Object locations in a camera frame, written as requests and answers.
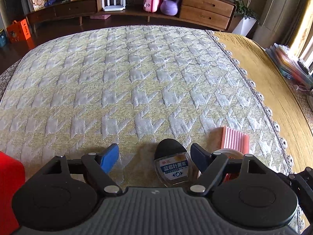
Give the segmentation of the clear eye-drop bottle black cap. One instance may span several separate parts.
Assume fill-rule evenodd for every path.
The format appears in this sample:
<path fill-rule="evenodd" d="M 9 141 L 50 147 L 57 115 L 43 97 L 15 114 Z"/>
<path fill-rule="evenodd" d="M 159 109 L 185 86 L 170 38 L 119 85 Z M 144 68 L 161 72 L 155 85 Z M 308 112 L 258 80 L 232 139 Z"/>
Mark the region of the clear eye-drop bottle black cap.
<path fill-rule="evenodd" d="M 157 145 L 154 167 L 166 187 L 185 186 L 192 180 L 191 158 L 184 146 L 175 139 L 163 139 Z"/>

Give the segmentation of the round gold tin lid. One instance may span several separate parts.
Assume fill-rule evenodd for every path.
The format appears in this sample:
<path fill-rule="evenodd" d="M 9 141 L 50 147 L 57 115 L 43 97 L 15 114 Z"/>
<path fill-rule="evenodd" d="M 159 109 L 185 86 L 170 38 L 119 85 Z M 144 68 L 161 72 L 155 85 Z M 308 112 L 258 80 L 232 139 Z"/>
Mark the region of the round gold tin lid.
<path fill-rule="evenodd" d="M 243 153 L 233 149 L 219 149 L 216 150 L 215 152 L 225 154 L 229 159 L 241 160 L 244 157 Z"/>

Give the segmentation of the pink ridged comb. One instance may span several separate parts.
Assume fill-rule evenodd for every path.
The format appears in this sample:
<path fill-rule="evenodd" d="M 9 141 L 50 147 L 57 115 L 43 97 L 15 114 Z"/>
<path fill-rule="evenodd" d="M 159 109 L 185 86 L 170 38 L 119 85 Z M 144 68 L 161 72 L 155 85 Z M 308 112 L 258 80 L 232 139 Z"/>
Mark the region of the pink ridged comb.
<path fill-rule="evenodd" d="M 248 154 L 250 151 L 250 136 L 242 131 L 223 127 L 221 149 L 231 149 L 242 154 Z"/>

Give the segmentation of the yellow tablecloth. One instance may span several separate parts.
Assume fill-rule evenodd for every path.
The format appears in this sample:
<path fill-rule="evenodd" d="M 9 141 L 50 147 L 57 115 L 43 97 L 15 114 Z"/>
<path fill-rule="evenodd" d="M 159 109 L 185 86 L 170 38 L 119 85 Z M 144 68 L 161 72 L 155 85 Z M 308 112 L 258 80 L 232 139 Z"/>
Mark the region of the yellow tablecloth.
<path fill-rule="evenodd" d="M 281 75 L 255 41 L 227 32 L 216 32 L 215 36 L 232 52 L 264 96 L 265 105 L 272 110 L 272 118 L 280 126 L 280 136 L 288 143 L 286 151 L 293 159 L 294 172 L 312 167 L 312 111 L 305 94 Z"/>

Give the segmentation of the grey patterned table mat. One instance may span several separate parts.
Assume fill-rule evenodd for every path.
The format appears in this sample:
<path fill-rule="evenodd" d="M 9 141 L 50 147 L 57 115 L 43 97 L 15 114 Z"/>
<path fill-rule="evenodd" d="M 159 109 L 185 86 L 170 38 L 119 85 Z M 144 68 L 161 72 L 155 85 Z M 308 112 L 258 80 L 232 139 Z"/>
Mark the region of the grey patterned table mat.
<path fill-rule="evenodd" d="M 250 136 L 222 184 L 191 196 L 191 145 L 221 149 L 227 126 Z M 21 234 L 282 233 L 298 200 L 285 141 L 255 83 L 213 32 L 171 26 L 92 30 L 48 41 L 20 61 L 1 98 L 1 150 L 26 183 L 13 196 Z M 192 180 L 166 187 L 157 145 L 181 143 Z M 85 181 L 81 158 L 111 144 L 120 196 Z"/>

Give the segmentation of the red storage box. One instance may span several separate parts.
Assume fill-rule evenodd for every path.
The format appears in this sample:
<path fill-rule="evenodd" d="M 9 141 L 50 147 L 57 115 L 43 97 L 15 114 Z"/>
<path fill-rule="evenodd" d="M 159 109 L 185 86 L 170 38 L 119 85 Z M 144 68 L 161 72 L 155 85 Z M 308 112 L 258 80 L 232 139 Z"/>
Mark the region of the red storage box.
<path fill-rule="evenodd" d="M 13 195 L 25 183 L 25 169 L 21 162 L 1 152 L 1 234 L 11 234 L 19 228 L 12 210 Z"/>

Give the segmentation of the stack of books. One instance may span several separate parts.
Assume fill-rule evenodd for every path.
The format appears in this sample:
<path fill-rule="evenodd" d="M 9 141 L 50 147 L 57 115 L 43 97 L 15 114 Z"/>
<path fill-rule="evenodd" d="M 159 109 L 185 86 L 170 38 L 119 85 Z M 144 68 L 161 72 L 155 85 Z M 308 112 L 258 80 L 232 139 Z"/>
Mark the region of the stack of books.
<path fill-rule="evenodd" d="M 282 76 L 312 90 L 312 66 L 308 67 L 305 61 L 294 56 L 288 46 L 274 43 L 265 49 L 266 54 L 276 65 Z"/>

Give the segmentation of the orange gift bag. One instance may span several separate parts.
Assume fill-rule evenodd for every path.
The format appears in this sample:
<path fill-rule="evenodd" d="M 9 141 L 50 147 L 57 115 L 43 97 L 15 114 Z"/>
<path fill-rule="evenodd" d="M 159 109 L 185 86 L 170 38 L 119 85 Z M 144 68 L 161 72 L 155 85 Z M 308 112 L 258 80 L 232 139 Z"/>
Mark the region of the orange gift bag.
<path fill-rule="evenodd" d="M 16 21 L 7 28 L 7 35 L 11 43 L 28 40 L 31 37 L 26 19 Z"/>

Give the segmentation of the white wifi router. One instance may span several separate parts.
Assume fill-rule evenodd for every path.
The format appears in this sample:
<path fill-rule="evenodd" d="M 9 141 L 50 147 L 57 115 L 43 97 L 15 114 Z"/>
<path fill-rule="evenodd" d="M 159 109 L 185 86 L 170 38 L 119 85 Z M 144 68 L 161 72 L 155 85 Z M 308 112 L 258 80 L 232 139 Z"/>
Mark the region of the white wifi router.
<path fill-rule="evenodd" d="M 126 0 L 101 0 L 104 12 L 119 12 L 126 9 Z"/>

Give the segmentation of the purple kettlebell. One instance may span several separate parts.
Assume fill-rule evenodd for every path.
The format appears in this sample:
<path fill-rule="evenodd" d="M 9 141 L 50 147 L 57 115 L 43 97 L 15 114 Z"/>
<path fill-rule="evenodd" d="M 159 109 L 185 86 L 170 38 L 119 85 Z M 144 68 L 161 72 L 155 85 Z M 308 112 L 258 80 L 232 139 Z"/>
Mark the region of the purple kettlebell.
<path fill-rule="evenodd" d="M 178 13 L 179 0 L 163 0 L 160 5 L 160 11 L 168 16 L 175 16 Z"/>

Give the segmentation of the wooden tv cabinet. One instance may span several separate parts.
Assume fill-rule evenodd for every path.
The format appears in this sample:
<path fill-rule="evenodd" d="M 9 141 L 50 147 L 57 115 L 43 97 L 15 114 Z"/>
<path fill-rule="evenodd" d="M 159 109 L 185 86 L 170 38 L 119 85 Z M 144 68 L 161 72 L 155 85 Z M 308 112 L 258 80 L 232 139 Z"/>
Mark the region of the wooden tv cabinet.
<path fill-rule="evenodd" d="M 34 27 L 45 21 L 99 15 L 131 15 L 192 23 L 227 31 L 236 6 L 228 0 L 69 0 L 27 14 Z"/>

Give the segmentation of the pink small case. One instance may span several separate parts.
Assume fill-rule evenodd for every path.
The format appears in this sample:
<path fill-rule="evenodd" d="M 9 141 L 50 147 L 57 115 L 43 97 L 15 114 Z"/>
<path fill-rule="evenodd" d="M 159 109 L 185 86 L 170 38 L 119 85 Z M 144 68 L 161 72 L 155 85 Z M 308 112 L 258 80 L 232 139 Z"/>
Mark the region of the pink small case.
<path fill-rule="evenodd" d="M 146 12 L 155 13 L 159 7 L 160 0 L 144 0 L 143 9 Z"/>

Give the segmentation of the potted green plant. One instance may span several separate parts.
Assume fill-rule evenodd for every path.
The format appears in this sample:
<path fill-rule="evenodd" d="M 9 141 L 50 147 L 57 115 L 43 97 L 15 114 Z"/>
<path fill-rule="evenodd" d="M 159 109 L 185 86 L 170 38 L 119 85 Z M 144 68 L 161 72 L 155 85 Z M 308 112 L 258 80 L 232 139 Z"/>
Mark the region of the potted green plant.
<path fill-rule="evenodd" d="M 249 7 L 251 0 L 244 3 L 244 0 L 232 0 L 233 4 L 236 6 L 235 16 L 240 18 L 239 23 L 232 31 L 234 34 L 241 36 L 247 36 L 251 31 L 255 23 L 258 21 L 258 15 Z"/>

